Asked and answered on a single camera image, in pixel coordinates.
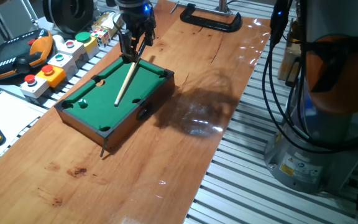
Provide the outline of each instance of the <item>mini pool table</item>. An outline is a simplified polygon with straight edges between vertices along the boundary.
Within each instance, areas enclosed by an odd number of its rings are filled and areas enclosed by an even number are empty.
[[[120,57],[55,108],[62,121],[105,149],[114,149],[175,89],[173,72],[140,60],[118,107],[114,101],[130,68]]]

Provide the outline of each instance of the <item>red button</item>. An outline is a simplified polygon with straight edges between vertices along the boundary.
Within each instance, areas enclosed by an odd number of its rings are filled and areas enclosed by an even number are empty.
[[[35,42],[35,39],[29,40],[29,45],[31,46],[32,44],[34,44],[34,42]]]
[[[68,47],[68,48],[74,47],[74,42],[68,41],[68,42],[66,43],[66,47]]]
[[[44,72],[44,73],[51,72],[52,70],[53,70],[53,67],[51,65],[46,65],[46,66],[42,67],[42,72]]]
[[[35,82],[35,76],[34,75],[26,75],[24,77],[24,81],[26,81],[28,84],[31,84]]]

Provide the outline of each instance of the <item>pool cue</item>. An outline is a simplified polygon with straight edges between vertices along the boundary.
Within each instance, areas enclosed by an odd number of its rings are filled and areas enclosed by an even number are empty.
[[[143,50],[146,46],[146,43],[145,41],[143,40],[142,42],[142,45],[140,45],[140,48],[139,48],[139,59],[137,60],[137,62],[133,62],[131,67],[129,68],[129,71],[128,71],[128,74],[127,74],[127,77],[125,77],[125,80],[124,80],[124,83],[122,84],[121,86],[121,89],[119,90],[119,93],[117,95],[117,99],[116,101],[114,102],[114,106],[117,107],[119,102],[122,100],[122,97],[124,97],[124,94],[125,92],[128,90],[128,87],[129,85],[131,84],[130,81],[133,79],[133,77],[135,76],[135,69],[136,69],[136,66],[137,64],[139,63],[140,61],[140,56],[142,55],[143,53]]]

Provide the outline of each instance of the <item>wooden board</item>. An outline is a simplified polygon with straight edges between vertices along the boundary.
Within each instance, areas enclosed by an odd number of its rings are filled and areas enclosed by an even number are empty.
[[[224,34],[183,23],[172,7],[159,0],[143,59],[175,72],[174,96],[103,159],[50,109],[0,158],[0,223],[182,223],[270,29],[244,18]],[[73,89],[119,54],[114,47]]]

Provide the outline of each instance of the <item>warning label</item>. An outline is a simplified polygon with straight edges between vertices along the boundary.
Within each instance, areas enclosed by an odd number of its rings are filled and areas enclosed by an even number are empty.
[[[296,180],[315,183],[321,173],[321,166],[311,165],[301,161],[295,156],[285,153],[284,159],[280,165],[280,170]]]

